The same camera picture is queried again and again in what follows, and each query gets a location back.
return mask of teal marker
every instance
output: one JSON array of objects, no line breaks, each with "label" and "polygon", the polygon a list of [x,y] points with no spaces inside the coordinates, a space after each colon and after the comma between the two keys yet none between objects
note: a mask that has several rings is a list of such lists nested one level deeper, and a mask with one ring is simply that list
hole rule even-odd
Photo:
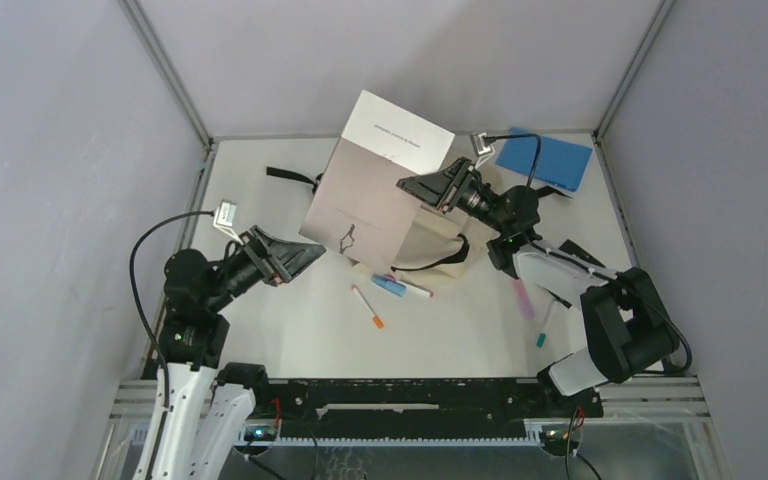
[{"label": "teal marker", "polygon": [[540,334],[537,335],[537,348],[542,348],[546,342],[546,330],[549,328],[549,324],[552,322],[553,314],[555,313],[555,306],[558,304],[558,300],[552,298],[552,303],[549,304],[549,308],[546,309],[546,313],[543,314],[543,322],[540,325]]}]

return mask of black cable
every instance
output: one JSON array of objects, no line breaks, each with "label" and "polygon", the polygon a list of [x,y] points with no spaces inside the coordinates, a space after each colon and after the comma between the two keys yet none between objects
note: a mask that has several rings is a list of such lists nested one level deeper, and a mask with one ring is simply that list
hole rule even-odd
[{"label": "black cable", "polygon": [[251,462],[251,464],[254,465],[255,467],[257,467],[257,468],[263,470],[264,472],[272,475],[272,477],[277,479],[277,480],[287,480],[287,477],[284,477],[280,473],[276,472],[275,470],[272,470],[272,468],[270,468],[267,465],[264,465],[260,460],[258,460],[255,457],[252,457],[251,455],[249,455],[249,457],[246,460]]},{"label": "black cable", "polygon": [[581,461],[584,462],[585,465],[590,467],[590,471],[593,472],[593,475],[596,475],[596,478],[598,480],[602,480],[602,475],[599,475],[599,472],[596,471],[596,467],[594,467],[593,464],[590,463],[590,461],[588,461],[586,458],[584,458],[584,455],[576,452],[575,456],[578,457],[579,459],[581,459]]},{"label": "black cable", "polygon": [[237,252],[240,251],[240,248],[240,242],[229,240],[228,243],[225,244],[225,253],[222,255],[222,263],[227,262],[229,258],[236,255]]},{"label": "black cable", "polygon": [[[257,420],[257,419],[262,419],[262,418],[273,418],[274,416],[275,416],[275,413],[270,413],[270,414],[266,414],[266,415],[261,414],[261,415],[259,415],[257,417],[249,417],[249,418]],[[305,426],[305,428],[307,429],[308,433],[310,434],[310,439],[313,440],[313,454],[314,454],[313,455],[313,470],[310,472],[310,480],[315,480],[315,478],[316,478],[316,470],[319,468],[319,442],[316,439],[316,435],[314,435],[314,433],[313,433],[313,428],[309,424],[307,424],[307,422],[302,417],[299,417],[297,415],[293,415],[293,414],[289,414],[289,413],[281,413],[281,418],[289,418],[289,419],[293,419],[293,420],[301,423],[302,425]]]},{"label": "black cable", "polygon": [[201,210],[201,211],[195,211],[195,212],[182,213],[180,215],[175,215],[174,217],[167,218],[166,220],[151,227],[146,233],[143,234],[143,236],[140,237],[139,240],[137,240],[137,243],[134,244],[134,248],[131,250],[131,258],[128,263],[128,271],[131,276],[131,291],[134,294],[134,303],[137,306],[137,313],[140,316],[140,321],[143,324],[143,328],[146,331],[146,335],[148,335],[148,339],[151,342],[151,347],[154,349],[155,352],[157,352],[157,361],[160,364],[160,368],[163,369],[163,413],[161,413],[160,415],[160,422],[157,428],[157,437],[155,437],[154,439],[154,447],[152,448],[152,451],[151,451],[151,459],[149,460],[148,467],[146,468],[146,478],[151,478],[151,472],[154,469],[154,461],[157,459],[157,452],[160,448],[160,438],[163,436],[163,427],[166,425],[166,413],[169,410],[169,369],[166,364],[166,358],[164,358],[163,354],[160,353],[160,345],[157,343],[157,336],[154,334],[154,332],[151,331],[151,325],[149,325],[148,319],[146,319],[145,311],[143,310],[143,304],[140,301],[140,292],[137,291],[137,277],[136,277],[136,274],[134,273],[134,264],[137,258],[137,250],[139,250],[140,245],[143,244],[143,242],[145,241],[146,238],[149,237],[149,235],[154,233],[159,228],[167,224],[170,224],[176,220],[180,220],[186,217],[194,217],[196,215],[213,216],[213,212]]},{"label": "black cable", "polygon": [[243,447],[243,450],[240,452],[240,454],[245,455],[246,453],[248,453],[252,443],[254,443],[254,436],[252,436],[251,440],[249,440],[246,443],[246,445]]},{"label": "black cable", "polygon": [[531,170],[528,172],[528,180],[525,182],[526,188],[531,188],[531,181],[534,180],[534,174],[537,173],[537,162],[540,161],[540,150],[543,148],[543,139],[536,133],[517,133],[513,135],[493,135],[484,137],[485,145],[490,145],[496,140],[508,140],[515,138],[533,138],[537,141],[537,147],[534,149],[534,160],[531,162]]}]

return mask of black strap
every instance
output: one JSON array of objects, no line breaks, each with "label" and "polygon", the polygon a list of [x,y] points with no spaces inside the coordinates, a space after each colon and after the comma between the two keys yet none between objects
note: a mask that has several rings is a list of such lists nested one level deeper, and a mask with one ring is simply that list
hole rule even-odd
[{"label": "black strap", "polygon": [[466,261],[466,256],[469,255],[469,240],[466,239],[466,236],[462,233],[458,234],[458,238],[463,240],[463,245],[461,245],[461,249],[457,252],[449,255],[446,258],[441,258],[440,260],[437,260],[434,263],[431,263],[429,265],[426,265],[424,267],[419,268],[398,268],[398,267],[390,267],[391,270],[394,272],[419,272],[420,270],[428,270],[430,268],[434,268],[437,265],[449,265],[452,263],[463,263]]},{"label": "black strap", "polygon": [[551,187],[549,185],[544,185],[544,186],[538,188],[537,190],[535,190],[535,192],[537,192],[537,198],[548,197],[549,195],[551,195],[553,193],[557,193],[558,195],[560,195],[562,197],[572,198],[569,195],[567,195],[566,193],[558,190],[555,187]]},{"label": "black strap", "polygon": [[312,187],[313,193],[316,193],[316,189],[319,187],[319,182],[322,181],[322,174],[316,176],[316,179],[310,179],[305,177],[301,173],[296,173],[290,170],[284,170],[283,168],[266,167],[266,175],[269,177],[284,178],[287,180],[293,180],[296,182],[302,182]]},{"label": "black strap", "polygon": [[597,260],[596,257],[594,257],[593,255],[590,255],[590,252],[581,248],[581,245],[573,242],[572,240],[567,239],[564,243],[561,244],[561,247],[558,248],[558,250],[566,253],[567,255],[578,257],[584,260],[585,262],[592,263],[593,265],[598,265],[602,268],[605,268],[604,263]]}]

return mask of blue marker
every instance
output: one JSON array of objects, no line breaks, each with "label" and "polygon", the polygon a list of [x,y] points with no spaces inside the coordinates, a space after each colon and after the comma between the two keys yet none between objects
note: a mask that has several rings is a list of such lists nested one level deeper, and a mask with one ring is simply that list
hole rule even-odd
[{"label": "blue marker", "polygon": [[383,288],[384,290],[387,290],[388,292],[392,293],[393,295],[396,295],[397,297],[404,297],[405,292],[407,292],[407,287],[402,285],[399,282],[394,282],[392,280],[388,280],[381,275],[373,275],[372,276],[372,283],[378,285],[379,287]]}]

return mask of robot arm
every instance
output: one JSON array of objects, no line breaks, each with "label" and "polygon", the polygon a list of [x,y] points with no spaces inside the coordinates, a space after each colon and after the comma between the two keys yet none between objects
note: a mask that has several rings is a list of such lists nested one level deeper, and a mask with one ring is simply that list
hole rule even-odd
[{"label": "robot arm", "polygon": [[[496,194],[464,157],[397,186],[436,210],[460,208],[499,232],[487,243],[497,270],[537,283],[581,310],[587,347],[537,375],[553,397],[621,383],[678,349],[678,336],[646,272],[636,267],[617,272],[572,256],[534,231],[540,221],[535,190],[518,185]],[[631,320],[623,320],[622,310],[632,311]]]},{"label": "robot arm", "polygon": [[221,382],[199,427],[229,329],[219,312],[258,282],[289,283],[325,253],[321,245],[278,240],[257,226],[231,246],[235,249],[226,249],[218,262],[194,249],[181,250],[166,262],[168,315],[158,343],[168,375],[158,370],[154,413],[134,479],[218,478],[256,403],[250,388]]}]

